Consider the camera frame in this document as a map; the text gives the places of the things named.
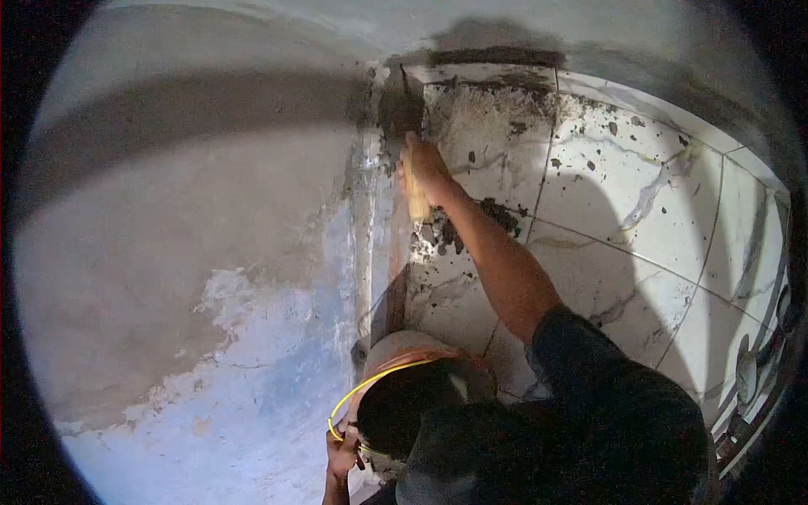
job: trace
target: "black hair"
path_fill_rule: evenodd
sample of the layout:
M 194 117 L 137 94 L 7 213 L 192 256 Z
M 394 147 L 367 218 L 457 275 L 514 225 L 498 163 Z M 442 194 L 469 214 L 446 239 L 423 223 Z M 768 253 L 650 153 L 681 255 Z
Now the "black hair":
M 371 449 L 406 461 L 428 410 L 460 405 L 463 398 L 443 360 L 404 368 L 382 377 L 362 397 L 357 427 Z

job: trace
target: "black shirt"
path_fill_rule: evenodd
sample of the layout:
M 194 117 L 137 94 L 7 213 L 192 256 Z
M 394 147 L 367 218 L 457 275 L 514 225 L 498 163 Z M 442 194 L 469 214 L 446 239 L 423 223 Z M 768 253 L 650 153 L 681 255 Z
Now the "black shirt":
M 495 403 L 427 412 L 398 505 L 705 501 L 711 440 L 675 382 L 568 309 L 545 316 L 527 352 L 553 391 L 534 411 L 544 414 Z

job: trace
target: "marble tile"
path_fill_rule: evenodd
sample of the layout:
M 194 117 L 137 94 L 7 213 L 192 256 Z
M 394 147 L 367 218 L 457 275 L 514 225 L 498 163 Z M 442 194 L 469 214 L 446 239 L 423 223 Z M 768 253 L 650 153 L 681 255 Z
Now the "marble tile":
M 524 354 L 524 344 L 499 322 L 486 353 L 486 363 L 502 391 L 522 398 L 536 384 L 536 374 Z
M 725 159 L 718 221 L 700 286 L 768 324 L 780 295 L 787 215 L 773 190 Z
M 516 240 L 524 243 L 530 217 L 510 215 L 517 223 L 511 236 L 518 231 Z M 449 345 L 482 354 L 498 316 L 482 289 L 468 250 L 463 248 L 458 253 L 455 244 L 447 245 L 441 223 L 441 218 L 437 218 L 432 225 L 416 226 L 410 253 L 405 325 Z
M 639 363 L 655 367 L 681 324 L 696 285 L 637 256 L 534 221 L 528 248 L 564 302 Z M 524 345 L 501 323 L 486 361 L 499 387 L 525 395 L 537 379 Z
M 698 281 L 718 207 L 721 155 L 618 107 L 558 99 L 537 217 Z
M 727 153 L 726 156 L 745 168 L 750 174 L 754 175 L 763 185 L 781 193 L 781 199 L 787 201 L 789 194 L 788 188 L 774 175 L 772 169 L 763 163 L 760 158 L 755 156 L 748 147 L 731 151 Z
M 740 142 L 699 116 L 653 95 L 611 81 L 600 92 L 607 97 L 603 100 L 606 103 L 612 103 L 667 124 L 673 129 L 704 142 L 719 153 L 726 153 L 741 147 Z
M 598 102 L 611 103 L 609 96 L 603 90 L 606 88 L 606 79 L 592 77 L 591 75 L 577 74 L 566 70 L 559 70 L 558 92 L 571 93 L 583 96 Z
M 545 173 L 553 97 L 511 88 L 426 86 L 427 137 L 473 198 L 493 197 L 532 213 Z
M 741 345 L 771 333 L 720 297 L 698 288 L 658 370 L 676 381 L 700 406 L 705 424 L 718 420 L 735 394 L 735 365 Z

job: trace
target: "hand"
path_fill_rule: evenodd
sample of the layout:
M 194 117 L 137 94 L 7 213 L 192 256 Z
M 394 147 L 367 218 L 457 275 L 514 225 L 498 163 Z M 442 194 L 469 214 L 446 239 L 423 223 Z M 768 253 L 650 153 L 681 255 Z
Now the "hand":
M 399 154 L 401 160 L 398 162 L 397 175 L 399 186 L 403 191 L 406 190 L 403 166 L 405 156 L 410 157 L 412 173 L 432 207 L 443 205 L 450 196 L 463 192 L 449 174 L 438 148 L 422 141 L 414 132 L 407 132 L 406 148 Z
M 347 478 L 348 470 L 353 468 L 357 461 L 361 461 L 359 459 L 359 430 L 355 426 L 347 425 L 344 421 L 337 425 L 336 430 L 343 437 L 343 441 L 337 440 L 331 430 L 326 431 L 326 446 L 328 447 L 326 471 L 338 478 Z

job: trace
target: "plaster tool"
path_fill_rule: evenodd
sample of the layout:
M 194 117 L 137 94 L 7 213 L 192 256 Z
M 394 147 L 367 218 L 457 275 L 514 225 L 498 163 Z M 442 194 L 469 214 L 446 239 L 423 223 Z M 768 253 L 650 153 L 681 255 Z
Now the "plaster tool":
M 399 154 L 404 153 L 402 160 L 407 207 L 413 222 L 423 221 L 431 214 L 423 189 L 412 174 L 412 160 L 409 153 L 402 151 L 406 147 L 407 132 L 416 132 L 420 135 L 422 116 L 423 84 L 407 76 L 403 65 L 391 69 L 385 83 L 385 92 L 379 102 L 379 123 L 385 134 L 390 158 L 398 160 Z

